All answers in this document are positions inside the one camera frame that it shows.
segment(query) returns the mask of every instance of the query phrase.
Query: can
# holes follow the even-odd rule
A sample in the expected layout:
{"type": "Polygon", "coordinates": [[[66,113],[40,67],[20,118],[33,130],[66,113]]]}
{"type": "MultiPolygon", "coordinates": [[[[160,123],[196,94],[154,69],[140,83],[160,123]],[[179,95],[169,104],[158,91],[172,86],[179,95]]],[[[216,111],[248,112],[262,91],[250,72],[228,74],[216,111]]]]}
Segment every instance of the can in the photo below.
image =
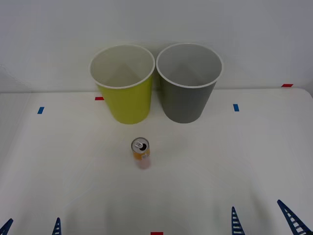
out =
{"type": "Polygon", "coordinates": [[[138,137],[132,142],[132,151],[137,166],[141,169],[149,168],[150,161],[150,145],[147,139],[138,137]]]}

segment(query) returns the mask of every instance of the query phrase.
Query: pull tab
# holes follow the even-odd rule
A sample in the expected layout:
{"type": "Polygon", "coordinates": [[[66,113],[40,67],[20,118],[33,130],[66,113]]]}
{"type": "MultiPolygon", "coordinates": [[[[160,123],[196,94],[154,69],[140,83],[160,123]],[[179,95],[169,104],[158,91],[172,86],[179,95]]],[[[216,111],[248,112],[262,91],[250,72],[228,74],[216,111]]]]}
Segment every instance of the pull tab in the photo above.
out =
{"type": "Polygon", "coordinates": [[[135,146],[136,146],[137,148],[142,148],[142,147],[143,147],[143,144],[140,143],[139,141],[136,141],[136,142],[135,142],[135,146]]]}

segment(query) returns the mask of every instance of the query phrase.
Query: gray cup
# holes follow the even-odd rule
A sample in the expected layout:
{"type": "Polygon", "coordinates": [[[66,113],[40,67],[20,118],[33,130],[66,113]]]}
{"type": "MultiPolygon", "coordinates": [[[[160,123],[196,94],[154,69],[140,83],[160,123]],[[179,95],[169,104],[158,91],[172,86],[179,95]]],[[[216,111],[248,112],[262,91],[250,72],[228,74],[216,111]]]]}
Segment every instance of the gray cup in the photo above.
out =
{"type": "Polygon", "coordinates": [[[190,123],[200,117],[224,65],[207,47],[179,43],[160,52],[156,68],[165,114],[175,122],[190,123]]]}

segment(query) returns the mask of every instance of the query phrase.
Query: table surface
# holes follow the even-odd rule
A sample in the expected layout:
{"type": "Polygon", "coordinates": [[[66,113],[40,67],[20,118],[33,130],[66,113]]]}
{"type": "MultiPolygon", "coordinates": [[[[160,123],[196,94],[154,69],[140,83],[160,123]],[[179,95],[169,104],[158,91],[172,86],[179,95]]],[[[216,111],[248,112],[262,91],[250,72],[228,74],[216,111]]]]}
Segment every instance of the table surface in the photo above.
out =
{"type": "Polygon", "coordinates": [[[230,235],[232,206],[246,235],[291,235],[278,199],[313,228],[306,91],[214,90],[189,124],[169,120],[156,92],[135,125],[96,96],[0,94],[0,130],[14,126],[0,165],[0,222],[14,219],[11,235],[51,234],[57,217],[64,235],[230,235]],[[134,163],[136,137],[150,142],[147,170],[134,163]]]}

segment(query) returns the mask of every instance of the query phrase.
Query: can lid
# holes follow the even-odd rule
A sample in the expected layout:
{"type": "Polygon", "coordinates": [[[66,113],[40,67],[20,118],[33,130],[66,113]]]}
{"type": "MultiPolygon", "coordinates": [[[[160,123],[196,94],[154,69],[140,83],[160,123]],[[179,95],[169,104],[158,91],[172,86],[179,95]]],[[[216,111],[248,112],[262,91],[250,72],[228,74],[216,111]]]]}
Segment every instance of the can lid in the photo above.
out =
{"type": "Polygon", "coordinates": [[[148,148],[149,142],[143,137],[136,138],[132,142],[132,150],[136,153],[144,153],[148,148]]]}

